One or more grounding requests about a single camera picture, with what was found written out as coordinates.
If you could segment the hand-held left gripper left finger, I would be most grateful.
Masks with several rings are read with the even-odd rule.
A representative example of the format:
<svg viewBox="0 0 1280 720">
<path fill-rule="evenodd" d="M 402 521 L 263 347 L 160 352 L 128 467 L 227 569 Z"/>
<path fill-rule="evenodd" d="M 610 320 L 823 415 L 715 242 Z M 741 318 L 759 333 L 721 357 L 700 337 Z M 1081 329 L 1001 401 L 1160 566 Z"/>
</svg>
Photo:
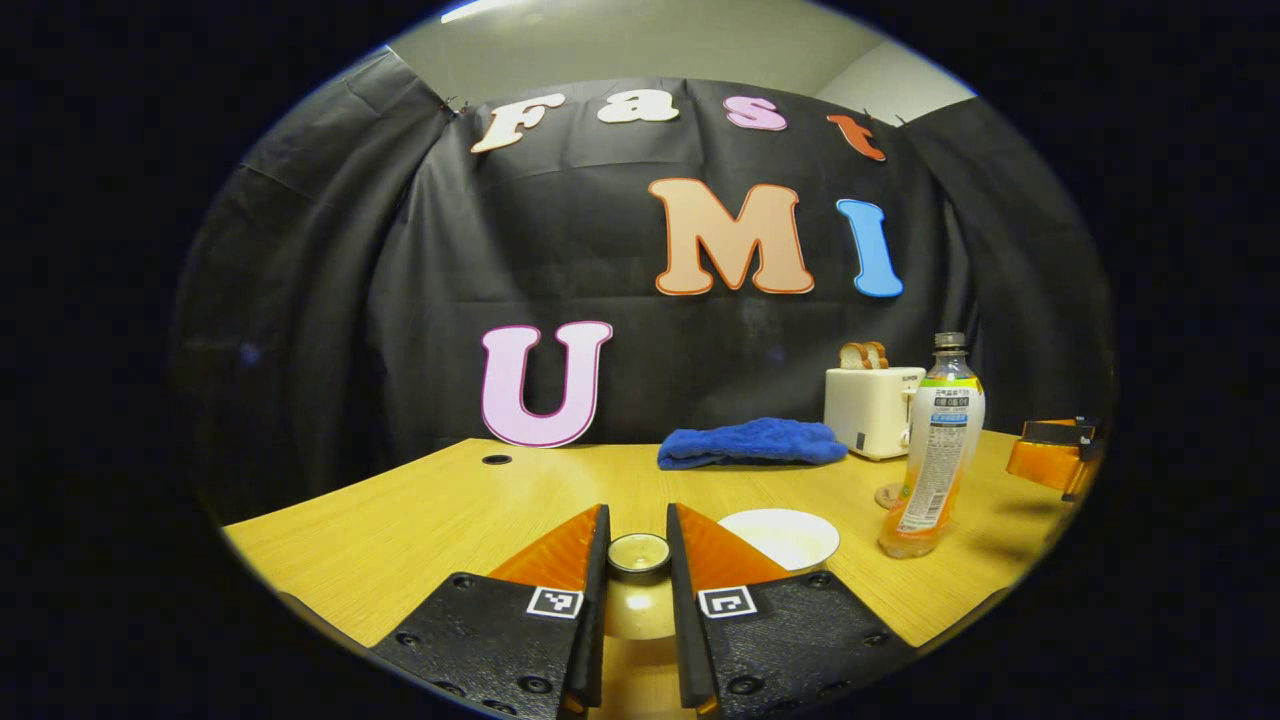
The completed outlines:
<svg viewBox="0 0 1280 720">
<path fill-rule="evenodd" d="M 584 719 L 602 702 L 609 541 L 593 505 L 486 574 L 448 575 L 372 653 L 498 717 Z"/>
</svg>

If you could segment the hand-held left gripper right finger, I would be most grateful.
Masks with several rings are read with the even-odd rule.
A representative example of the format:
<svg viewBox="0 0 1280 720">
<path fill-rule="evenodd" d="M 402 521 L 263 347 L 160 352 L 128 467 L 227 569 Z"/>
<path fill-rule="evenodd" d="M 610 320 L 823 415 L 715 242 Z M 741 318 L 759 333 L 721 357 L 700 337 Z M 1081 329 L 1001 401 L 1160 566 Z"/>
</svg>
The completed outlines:
<svg viewBox="0 0 1280 720">
<path fill-rule="evenodd" d="M 700 719 L 814 717 L 916 657 L 832 571 L 787 571 L 684 503 L 666 539 L 681 705 Z"/>
</svg>

